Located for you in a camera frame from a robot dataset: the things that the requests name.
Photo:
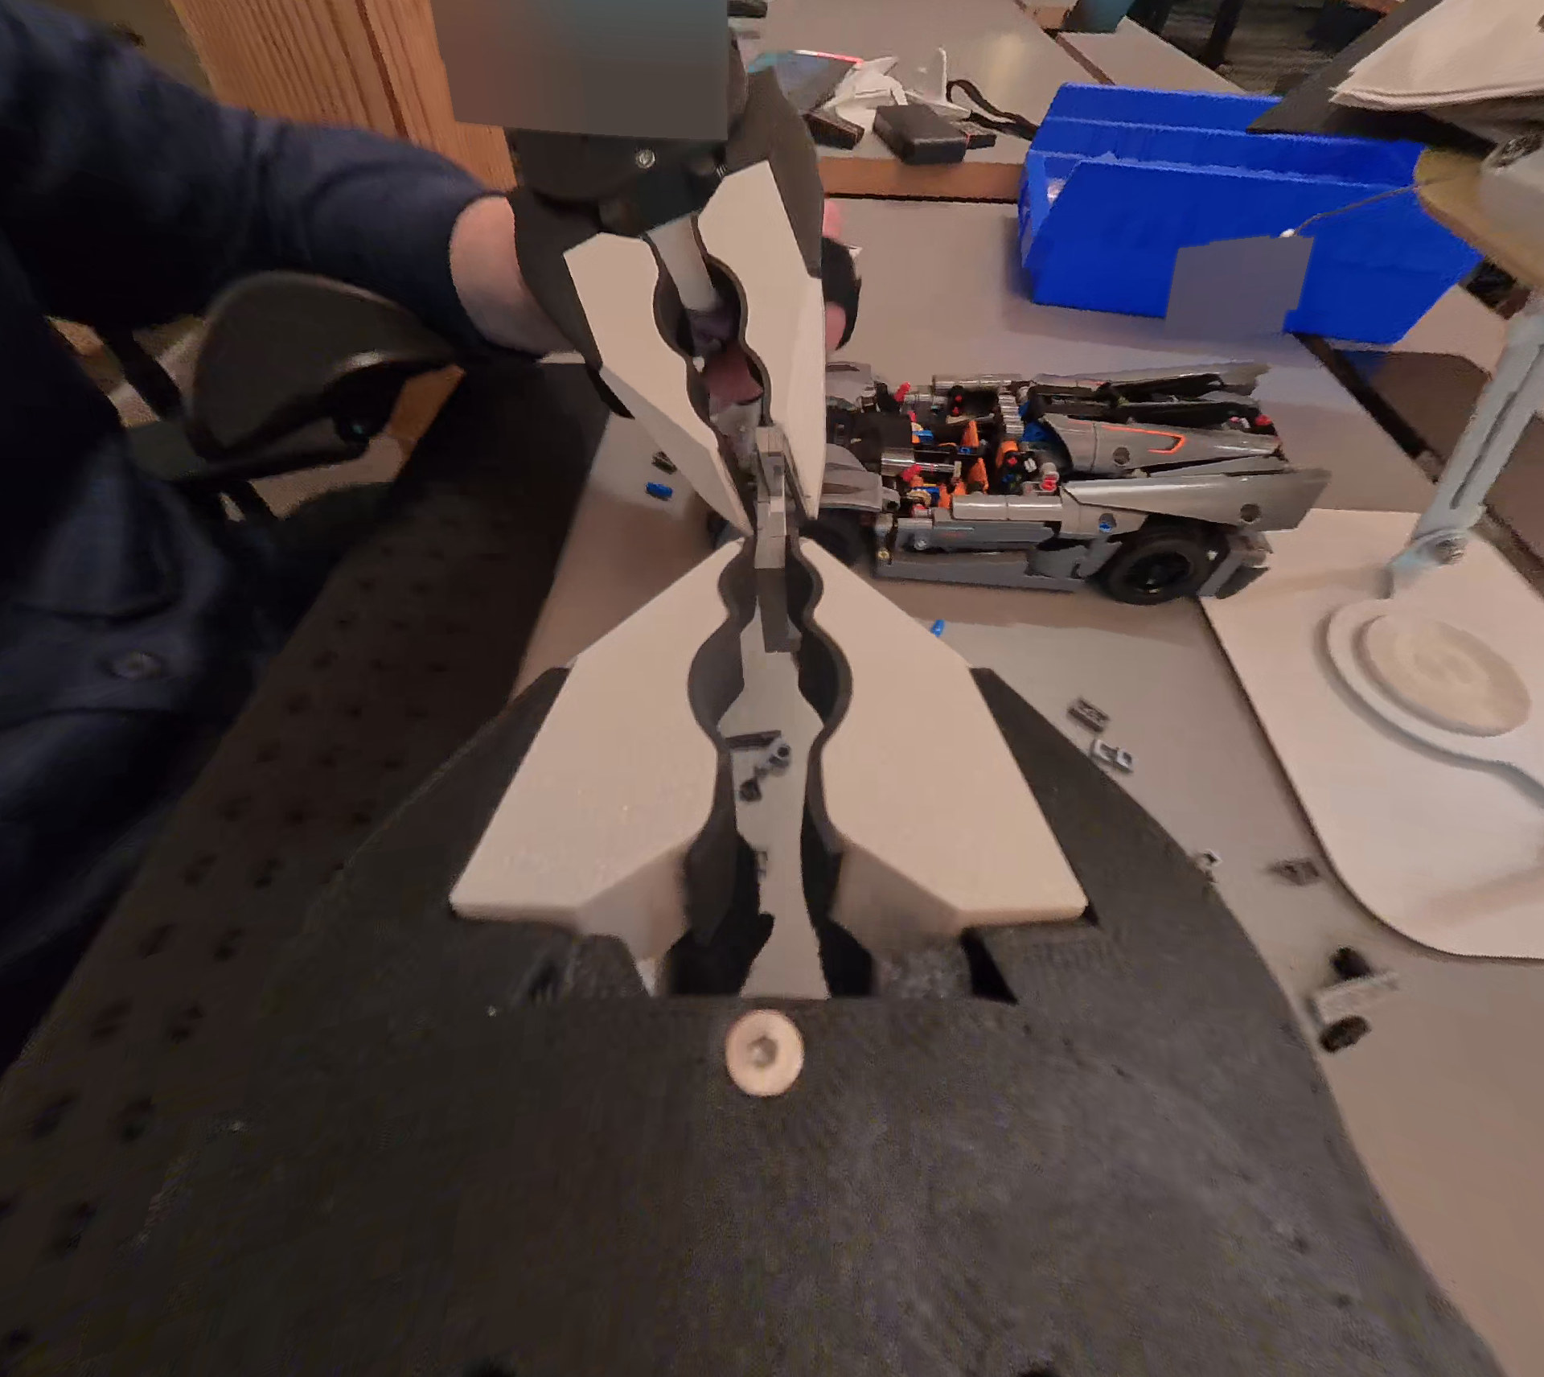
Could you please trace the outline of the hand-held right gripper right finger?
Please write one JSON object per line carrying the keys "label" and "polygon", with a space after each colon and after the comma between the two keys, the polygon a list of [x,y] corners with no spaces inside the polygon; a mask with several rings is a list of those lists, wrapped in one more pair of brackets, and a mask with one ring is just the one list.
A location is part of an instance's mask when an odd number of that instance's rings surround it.
{"label": "hand-held right gripper right finger", "polygon": [[809,748],[801,885],[824,988],[1090,900],[970,664],[812,541],[793,546]]}

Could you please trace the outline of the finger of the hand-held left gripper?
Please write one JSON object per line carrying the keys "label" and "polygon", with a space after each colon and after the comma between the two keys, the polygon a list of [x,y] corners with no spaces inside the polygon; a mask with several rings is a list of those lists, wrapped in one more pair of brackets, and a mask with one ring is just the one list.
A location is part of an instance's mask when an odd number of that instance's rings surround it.
{"label": "finger of the hand-held left gripper", "polygon": [[820,510],[826,463],[824,288],[809,273],[772,166],[729,174],[696,219],[704,257],[734,286],[740,343],[763,381],[793,497]]}
{"label": "finger of the hand-held left gripper", "polygon": [[679,476],[738,535],[753,531],[695,360],[662,324],[662,269],[645,240],[598,235],[565,254],[601,381]]}

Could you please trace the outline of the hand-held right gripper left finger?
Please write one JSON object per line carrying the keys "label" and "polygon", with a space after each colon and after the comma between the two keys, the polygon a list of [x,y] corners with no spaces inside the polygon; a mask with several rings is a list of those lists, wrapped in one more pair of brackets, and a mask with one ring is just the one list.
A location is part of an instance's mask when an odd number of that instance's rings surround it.
{"label": "hand-held right gripper left finger", "polygon": [[744,990],[772,921],[721,723],[752,554],[721,546],[516,701],[531,740],[451,889],[459,917],[618,940],[687,995]]}

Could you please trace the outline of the dark grey lego beam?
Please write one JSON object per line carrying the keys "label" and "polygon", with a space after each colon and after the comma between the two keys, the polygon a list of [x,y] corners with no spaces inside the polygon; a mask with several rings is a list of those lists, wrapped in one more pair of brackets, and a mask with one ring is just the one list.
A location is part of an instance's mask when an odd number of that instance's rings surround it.
{"label": "dark grey lego beam", "polygon": [[767,653],[793,653],[801,630],[790,609],[790,567],[809,518],[809,495],[801,486],[788,438],[778,425],[755,429],[752,449],[753,571],[763,643]]}

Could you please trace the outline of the grey lego car model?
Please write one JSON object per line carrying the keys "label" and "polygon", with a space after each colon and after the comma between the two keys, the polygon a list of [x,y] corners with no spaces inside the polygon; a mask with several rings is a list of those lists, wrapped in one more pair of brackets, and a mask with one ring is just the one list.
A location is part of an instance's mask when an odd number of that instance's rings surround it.
{"label": "grey lego car model", "polygon": [[877,581],[1132,607],[1233,596],[1330,474],[1295,467],[1259,402],[1269,364],[887,387],[826,370],[826,478],[803,535]]}

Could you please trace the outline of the thick lego instruction booklet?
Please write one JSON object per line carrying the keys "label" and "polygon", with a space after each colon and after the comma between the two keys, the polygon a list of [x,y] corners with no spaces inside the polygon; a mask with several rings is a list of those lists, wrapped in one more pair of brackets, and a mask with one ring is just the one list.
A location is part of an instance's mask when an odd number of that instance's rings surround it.
{"label": "thick lego instruction booklet", "polygon": [[1428,115],[1505,141],[1543,124],[1543,0],[1440,0],[1351,69],[1337,109]]}

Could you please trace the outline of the person's left forearm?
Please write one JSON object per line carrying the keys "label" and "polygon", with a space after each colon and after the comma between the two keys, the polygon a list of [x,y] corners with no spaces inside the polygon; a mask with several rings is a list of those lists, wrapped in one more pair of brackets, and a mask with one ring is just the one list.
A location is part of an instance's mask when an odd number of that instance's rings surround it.
{"label": "person's left forearm", "polygon": [[231,109],[94,23],[4,0],[4,246],[46,316],[158,326],[305,273],[474,352],[451,242],[491,195],[438,153]]}

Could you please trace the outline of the scattered loose lego pieces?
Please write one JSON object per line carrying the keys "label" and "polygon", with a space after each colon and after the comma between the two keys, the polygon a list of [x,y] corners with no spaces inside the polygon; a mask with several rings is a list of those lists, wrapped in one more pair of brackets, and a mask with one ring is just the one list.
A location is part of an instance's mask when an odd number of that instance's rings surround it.
{"label": "scattered loose lego pieces", "polygon": [[[1335,1054],[1411,993],[1400,948],[1345,889],[1311,837],[1216,636],[1193,602],[1132,609],[1090,592],[1016,594],[885,584],[972,666],[995,672],[1058,731],[1056,752],[1101,773],[1162,826],[1238,917],[1305,1028]],[[725,716],[738,807],[763,870],[771,942],[748,990],[826,997],[799,877],[795,786],[820,725],[795,664],[746,636],[746,689]]]}

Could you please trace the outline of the person's left hand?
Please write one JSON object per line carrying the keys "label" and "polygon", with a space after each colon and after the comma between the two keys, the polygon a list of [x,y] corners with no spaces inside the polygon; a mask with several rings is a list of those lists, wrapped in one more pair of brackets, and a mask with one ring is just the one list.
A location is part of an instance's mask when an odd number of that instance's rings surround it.
{"label": "person's left hand", "polygon": [[461,307],[497,349],[527,358],[569,354],[569,341],[521,274],[516,240],[516,216],[506,195],[483,195],[457,216],[449,273]]}

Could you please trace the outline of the black power adapter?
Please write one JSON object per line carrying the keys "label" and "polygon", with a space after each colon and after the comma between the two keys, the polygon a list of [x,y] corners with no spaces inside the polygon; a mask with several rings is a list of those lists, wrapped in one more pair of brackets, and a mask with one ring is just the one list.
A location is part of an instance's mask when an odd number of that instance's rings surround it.
{"label": "black power adapter", "polygon": [[909,168],[955,168],[970,151],[970,136],[961,124],[917,101],[881,105],[873,134]]}

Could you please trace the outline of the red and blue tools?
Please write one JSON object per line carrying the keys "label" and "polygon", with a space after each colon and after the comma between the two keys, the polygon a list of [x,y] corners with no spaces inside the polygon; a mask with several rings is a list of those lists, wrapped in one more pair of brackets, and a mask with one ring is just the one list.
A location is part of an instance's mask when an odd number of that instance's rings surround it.
{"label": "red and blue tools", "polygon": [[864,67],[862,58],[822,52],[769,52],[750,73],[771,73],[778,90],[820,149],[854,153],[866,132],[837,111],[841,88]]}

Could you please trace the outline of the white plastic parts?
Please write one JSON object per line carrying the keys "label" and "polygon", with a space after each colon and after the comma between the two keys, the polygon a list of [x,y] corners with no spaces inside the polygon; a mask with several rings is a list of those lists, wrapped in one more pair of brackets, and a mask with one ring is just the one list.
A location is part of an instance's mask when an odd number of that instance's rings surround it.
{"label": "white plastic parts", "polygon": [[944,48],[862,60],[826,103],[841,120],[864,132],[873,128],[881,107],[907,105],[927,107],[953,124],[970,117],[949,100],[949,56]]}

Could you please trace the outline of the black perforated mat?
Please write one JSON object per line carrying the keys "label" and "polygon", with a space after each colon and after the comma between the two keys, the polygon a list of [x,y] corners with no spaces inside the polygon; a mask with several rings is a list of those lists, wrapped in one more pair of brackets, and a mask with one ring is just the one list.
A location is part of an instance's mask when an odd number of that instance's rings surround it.
{"label": "black perforated mat", "polygon": [[607,423],[575,364],[468,375],[103,919],[4,1077],[4,1374],[160,1368],[126,1303],[267,982],[504,708]]}

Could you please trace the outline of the grey background table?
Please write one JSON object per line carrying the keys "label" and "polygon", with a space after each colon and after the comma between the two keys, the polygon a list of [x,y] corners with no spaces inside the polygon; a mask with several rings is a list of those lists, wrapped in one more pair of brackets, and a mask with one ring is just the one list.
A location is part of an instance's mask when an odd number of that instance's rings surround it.
{"label": "grey background table", "polygon": [[[1223,75],[1145,27],[1124,20],[1109,35],[1050,35],[1075,0],[767,0],[767,16],[742,18],[746,61],[763,52],[828,52],[896,58],[907,75],[928,75],[938,54],[1004,113],[1041,120],[1065,84],[1240,94]],[[868,134],[852,153],[822,153],[828,197],[1012,204],[1029,145],[1001,134],[989,151],[955,168],[909,168]]]}

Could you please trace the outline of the white booklet stand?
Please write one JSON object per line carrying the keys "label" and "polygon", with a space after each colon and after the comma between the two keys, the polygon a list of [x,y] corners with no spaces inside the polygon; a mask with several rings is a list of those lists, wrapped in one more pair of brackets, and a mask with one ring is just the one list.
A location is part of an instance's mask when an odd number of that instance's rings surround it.
{"label": "white booklet stand", "polygon": [[1206,615],[1356,900],[1438,953],[1539,961],[1541,594],[1476,527],[1541,411],[1541,136],[1423,172],[1428,212],[1531,290],[1434,499],[1311,514]]}

